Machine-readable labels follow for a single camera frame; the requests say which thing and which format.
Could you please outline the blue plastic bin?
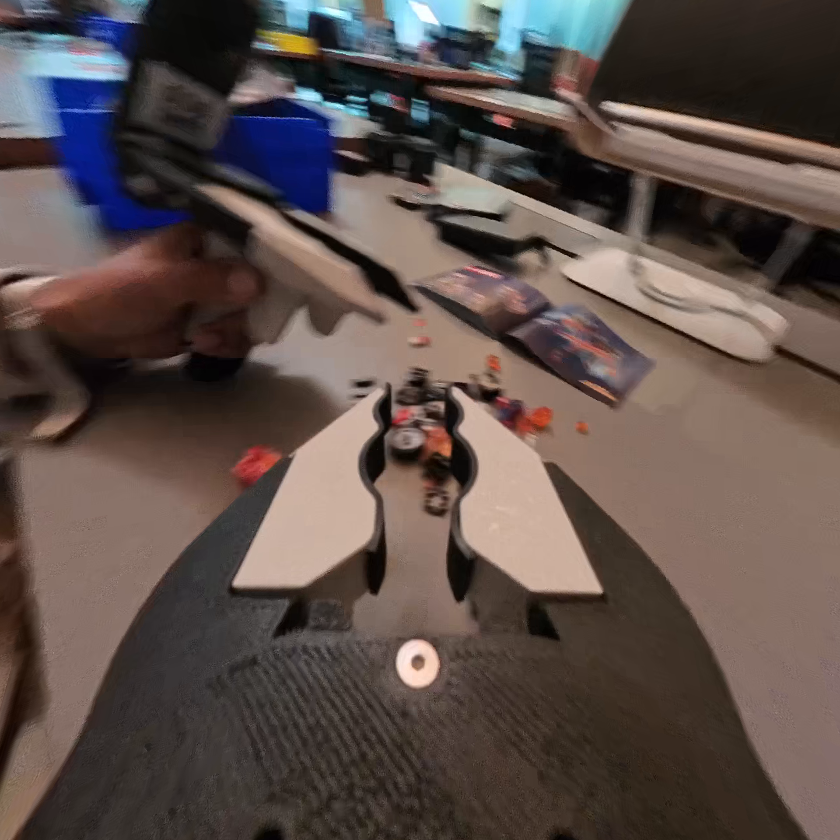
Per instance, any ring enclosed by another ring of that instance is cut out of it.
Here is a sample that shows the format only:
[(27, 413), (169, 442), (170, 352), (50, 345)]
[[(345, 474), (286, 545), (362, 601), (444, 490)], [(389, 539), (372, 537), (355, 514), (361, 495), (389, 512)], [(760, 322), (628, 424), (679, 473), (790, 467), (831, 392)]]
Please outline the blue plastic bin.
[[(127, 233), (162, 228), (183, 213), (137, 203), (118, 170), (113, 114), (128, 77), (139, 23), (101, 14), (80, 16), (81, 33), (101, 47), (83, 55), (69, 41), (48, 38), (26, 60), (28, 80), (44, 96), (45, 123), (69, 184), (93, 207), (100, 225)], [(309, 106), (273, 98), (238, 108), (216, 147), (216, 160), (276, 188), (310, 214), (331, 209), (333, 136), (330, 120)]]

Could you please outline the black flat box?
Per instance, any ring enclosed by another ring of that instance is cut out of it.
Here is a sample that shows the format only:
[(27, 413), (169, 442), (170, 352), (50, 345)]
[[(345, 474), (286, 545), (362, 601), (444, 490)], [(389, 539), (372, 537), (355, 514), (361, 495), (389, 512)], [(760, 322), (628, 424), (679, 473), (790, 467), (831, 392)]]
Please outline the black flat box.
[(478, 259), (497, 263), (536, 253), (544, 265), (551, 258), (550, 242), (538, 234), (518, 233), (507, 222), (467, 213), (430, 212), (426, 220), (441, 242)]

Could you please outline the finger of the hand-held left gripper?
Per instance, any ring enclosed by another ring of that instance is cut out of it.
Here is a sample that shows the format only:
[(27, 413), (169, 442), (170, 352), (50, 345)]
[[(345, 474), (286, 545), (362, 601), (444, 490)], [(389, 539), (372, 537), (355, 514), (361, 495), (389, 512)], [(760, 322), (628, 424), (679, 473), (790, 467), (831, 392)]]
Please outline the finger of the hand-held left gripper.
[(307, 313), (320, 335), (332, 334), (353, 314), (377, 324), (386, 320), (385, 306), (360, 267), (294, 227), (268, 203), (226, 186), (199, 186), (196, 218), (218, 232), (222, 223), (245, 227), (239, 249), (264, 283), (248, 308), (252, 344), (277, 343), (298, 312)]
[(394, 302), (407, 312), (418, 311), (418, 306), (395, 270), (369, 248), (326, 220), (300, 209), (285, 208), (283, 217), (293, 227), (318, 240), (336, 256), (358, 268), (378, 297)]

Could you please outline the person's left forearm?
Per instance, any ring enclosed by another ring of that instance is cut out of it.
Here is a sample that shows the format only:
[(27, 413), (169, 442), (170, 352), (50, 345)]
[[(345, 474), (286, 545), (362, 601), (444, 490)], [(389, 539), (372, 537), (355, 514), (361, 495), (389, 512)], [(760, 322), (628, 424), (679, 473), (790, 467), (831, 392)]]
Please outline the person's left forearm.
[(28, 432), (38, 444), (66, 439), (88, 418), (92, 403), (71, 354), (33, 304), (54, 279), (24, 269), (2, 269), (1, 275), (2, 403), (41, 402), (41, 415)]

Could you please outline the wooden background desk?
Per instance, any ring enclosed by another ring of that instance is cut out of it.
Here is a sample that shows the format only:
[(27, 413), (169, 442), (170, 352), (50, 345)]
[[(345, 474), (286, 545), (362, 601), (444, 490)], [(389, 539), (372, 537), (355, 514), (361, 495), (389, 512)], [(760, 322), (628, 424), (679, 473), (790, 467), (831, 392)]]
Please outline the wooden background desk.
[(517, 79), (494, 70), (458, 69), (335, 49), (306, 55), (265, 43), (257, 43), (252, 50), (260, 58), (371, 70), (405, 83), (410, 99), (444, 102), (559, 131), (571, 130), (576, 120), (572, 103), (515, 91)]

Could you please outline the pile of lego pieces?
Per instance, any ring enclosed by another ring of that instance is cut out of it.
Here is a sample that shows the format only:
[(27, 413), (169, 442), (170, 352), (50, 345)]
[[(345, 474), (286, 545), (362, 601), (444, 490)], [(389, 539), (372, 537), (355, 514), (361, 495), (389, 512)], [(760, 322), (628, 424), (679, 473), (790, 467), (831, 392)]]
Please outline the pile of lego pieces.
[[(350, 399), (356, 404), (375, 387), (384, 385), (388, 384), (381, 385), (370, 377), (352, 380)], [(385, 461), (391, 458), (421, 465), (425, 493), (423, 504), (435, 516), (450, 511), (458, 492), (449, 469), (451, 443), (445, 428), (445, 398), (451, 386), (458, 387), (472, 398), (468, 386), (463, 383), (433, 382), (426, 369), (411, 369), (404, 383), (392, 393), (392, 422), (385, 434)], [(532, 447), (532, 439), (539, 427), (528, 414), (516, 412), (519, 404), (502, 398), (494, 403), (473, 400)], [(559, 492), (554, 481), (560, 475), (557, 466), (544, 463), (549, 465), (549, 475)]]

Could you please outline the large black board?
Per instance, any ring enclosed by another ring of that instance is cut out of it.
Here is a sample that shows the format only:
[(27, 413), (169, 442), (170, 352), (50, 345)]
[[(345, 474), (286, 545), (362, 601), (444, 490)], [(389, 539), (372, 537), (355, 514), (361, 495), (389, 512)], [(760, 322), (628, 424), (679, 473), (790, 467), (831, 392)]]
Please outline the large black board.
[(838, 147), (839, 2), (631, 2), (589, 100)]

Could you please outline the long grey table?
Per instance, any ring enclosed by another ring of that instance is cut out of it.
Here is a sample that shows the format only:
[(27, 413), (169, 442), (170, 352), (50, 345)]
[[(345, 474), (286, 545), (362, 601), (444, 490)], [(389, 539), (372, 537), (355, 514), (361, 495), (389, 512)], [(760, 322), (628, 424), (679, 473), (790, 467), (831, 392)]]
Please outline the long grey table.
[(579, 152), (652, 180), (838, 233), (838, 146), (561, 90)]

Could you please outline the yellow box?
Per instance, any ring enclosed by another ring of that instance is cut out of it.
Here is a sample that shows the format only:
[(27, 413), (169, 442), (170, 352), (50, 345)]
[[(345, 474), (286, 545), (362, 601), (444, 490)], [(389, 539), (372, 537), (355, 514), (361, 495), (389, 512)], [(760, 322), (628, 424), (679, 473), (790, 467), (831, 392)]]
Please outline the yellow box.
[(253, 47), (262, 53), (287, 59), (311, 60), (317, 58), (320, 52), (314, 38), (274, 30), (259, 30)]

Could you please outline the white plastic bag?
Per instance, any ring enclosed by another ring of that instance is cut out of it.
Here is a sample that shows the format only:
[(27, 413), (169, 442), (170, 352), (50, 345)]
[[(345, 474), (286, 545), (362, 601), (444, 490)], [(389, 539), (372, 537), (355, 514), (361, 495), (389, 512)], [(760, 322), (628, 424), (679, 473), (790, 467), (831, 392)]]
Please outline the white plastic bag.
[(562, 268), (575, 285), (736, 360), (770, 361), (789, 321), (746, 292), (728, 290), (619, 248), (599, 248)]

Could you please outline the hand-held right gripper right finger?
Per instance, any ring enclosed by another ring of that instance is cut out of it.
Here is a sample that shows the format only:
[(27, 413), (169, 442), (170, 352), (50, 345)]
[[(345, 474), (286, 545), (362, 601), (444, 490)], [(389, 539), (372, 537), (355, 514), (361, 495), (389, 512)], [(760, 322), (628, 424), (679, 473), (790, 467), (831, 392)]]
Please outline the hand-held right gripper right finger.
[(445, 428), (458, 487), (446, 560), (456, 601), (483, 569), (539, 599), (602, 598), (603, 584), (538, 453), (455, 386), (445, 398)]

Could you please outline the lego instruction booklet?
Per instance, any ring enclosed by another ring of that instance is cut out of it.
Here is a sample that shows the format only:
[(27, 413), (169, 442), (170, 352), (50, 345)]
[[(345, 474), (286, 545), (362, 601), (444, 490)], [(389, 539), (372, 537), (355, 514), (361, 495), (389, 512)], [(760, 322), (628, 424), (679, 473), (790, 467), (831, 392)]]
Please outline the lego instruction booklet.
[(581, 304), (555, 305), (513, 275), (465, 266), (414, 287), (460, 321), (600, 403), (620, 406), (655, 368), (653, 359), (592, 310)]

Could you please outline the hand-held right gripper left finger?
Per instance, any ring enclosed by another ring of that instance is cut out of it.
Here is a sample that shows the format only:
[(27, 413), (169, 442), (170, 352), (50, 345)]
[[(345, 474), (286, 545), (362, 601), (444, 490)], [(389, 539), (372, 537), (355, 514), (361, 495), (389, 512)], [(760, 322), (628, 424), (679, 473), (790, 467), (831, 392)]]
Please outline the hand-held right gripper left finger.
[(392, 389), (375, 387), (300, 446), (231, 582), (248, 595), (361, 596), (385, 577), (382, 496)]

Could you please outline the person's left hand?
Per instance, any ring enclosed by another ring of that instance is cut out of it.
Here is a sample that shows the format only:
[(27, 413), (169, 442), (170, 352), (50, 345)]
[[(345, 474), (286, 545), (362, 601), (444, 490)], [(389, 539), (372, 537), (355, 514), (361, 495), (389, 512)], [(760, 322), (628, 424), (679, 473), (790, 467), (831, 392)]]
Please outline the person's left hand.
[(247, 309), (264, 281), (241, 259), (204, 254), (203, 232), (168, 227), (33, 292), (30, 307), (66, 347), (94, 359), (244, 358)]

